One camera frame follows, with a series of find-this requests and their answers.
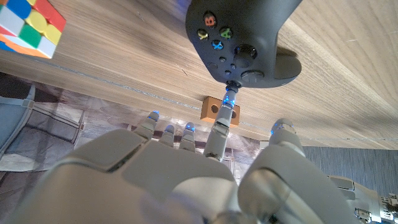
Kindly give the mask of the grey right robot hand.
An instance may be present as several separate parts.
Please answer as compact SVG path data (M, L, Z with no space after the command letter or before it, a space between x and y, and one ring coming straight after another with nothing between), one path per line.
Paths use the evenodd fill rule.
M205 150L187 125L152 139L159 114L71 152L48 170L9 223L358 223L342 191L279 119L240 182L222 163L238 89L228 86Z

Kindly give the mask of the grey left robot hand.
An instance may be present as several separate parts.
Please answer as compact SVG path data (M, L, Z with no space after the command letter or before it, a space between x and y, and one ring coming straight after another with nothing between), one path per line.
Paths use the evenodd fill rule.
M328 178L341 190L355 217L362 223L397 224L396 194L382 197L352 179L335 175Z

